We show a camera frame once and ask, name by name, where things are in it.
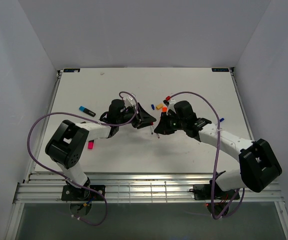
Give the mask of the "blue cap thin pen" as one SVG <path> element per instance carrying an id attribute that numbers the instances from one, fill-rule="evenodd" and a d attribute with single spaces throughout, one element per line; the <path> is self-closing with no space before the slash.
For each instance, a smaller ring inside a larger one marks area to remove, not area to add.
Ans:
<path id="1" fill-rule="evenodd" d="M 152 126 L 152 125 L 150 126 L 150 132 L 151 132 L 151 135 L 153 135 L 153 134 L 154 134 L 154 128 L 153 128 L 153 126 Z"/>

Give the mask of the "pale orange highlighter cap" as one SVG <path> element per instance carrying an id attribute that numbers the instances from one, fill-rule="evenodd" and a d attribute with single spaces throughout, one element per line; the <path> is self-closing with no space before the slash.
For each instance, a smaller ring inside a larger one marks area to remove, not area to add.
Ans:
<path id="1" fill-rule="evenodd" d="M 160 104 L 158 104 L 158 105 L 155 106 L 155 109 L 156 109 L 156 110 L 160 110 L 160 109 L 162 109 L 163 107 L 164 107 L 164 104 L 163 104 L 163 103 L 160 103 Z"/>

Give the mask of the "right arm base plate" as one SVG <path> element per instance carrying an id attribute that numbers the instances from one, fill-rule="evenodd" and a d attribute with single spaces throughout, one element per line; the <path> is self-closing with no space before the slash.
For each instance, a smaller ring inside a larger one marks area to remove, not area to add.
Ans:
<path id="1" fill-rule="evenodd" d="M 194 184 L 192 188 L 189 189 L 189 193 L 193 194 L 195 200 L 210 200 L 211 199 L 212 186 L 208 184 Z M 235 190 L 222 191 L 217 185 L 214 189 L 214 199 L 215 200 L 239 200 L 240 194 L 234 197 Z"/>

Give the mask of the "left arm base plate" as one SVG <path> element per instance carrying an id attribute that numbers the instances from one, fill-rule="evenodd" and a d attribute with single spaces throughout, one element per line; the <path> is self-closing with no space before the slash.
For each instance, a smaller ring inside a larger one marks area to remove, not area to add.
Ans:
<path id="1" fill-rule="evenodd" d="M 92 201 L 102 201 L 103 198 L 93 192 L 86 190 L 84 188 L 76 188 L 72 185 L 65 185 L 62 188 L 61 198 L 62 201 L 85 201 L 88 202 L 90 200 Z"/>

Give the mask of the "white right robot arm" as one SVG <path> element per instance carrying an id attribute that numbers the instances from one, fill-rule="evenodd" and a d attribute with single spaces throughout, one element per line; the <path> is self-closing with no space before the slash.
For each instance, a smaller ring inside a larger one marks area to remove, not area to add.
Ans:
<path id="1" fill-rule="evenodd" d="M 197 117 L 186 100 L 172 99 L 166 101 L 166 106 L 155 133 L 171 135 L 184 131 L 188 137 L 219 148 L 239 163 L 238 170 L 215 175 L 209 189 L 214 198 L 221 199 L 228 191 L 241 188 L 259 193 L 282 174 L 282 167 L 266 140 L 252 141 L 218 129 L 210 120 Z"/>

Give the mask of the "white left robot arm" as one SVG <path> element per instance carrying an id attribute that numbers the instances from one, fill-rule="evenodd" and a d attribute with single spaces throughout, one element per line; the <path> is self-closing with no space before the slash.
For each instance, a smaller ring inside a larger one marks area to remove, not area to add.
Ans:
<path id="1" fill-rule="evenodd" d="M 108 111 L 100 116 L 99 123 L 62 121 L 47 143 L 45 153 L 60 167 L 68 179 L 67 183 L 73 186 L 72 193 L 79 200 L 84 200 L 90 195 L 90 184 L 79 160 L 86 143 L 113 137 L 122 124 L 131 124 L 139 130 L 150 127 L 156 121 L 134 100 L 114 99 Z"/>

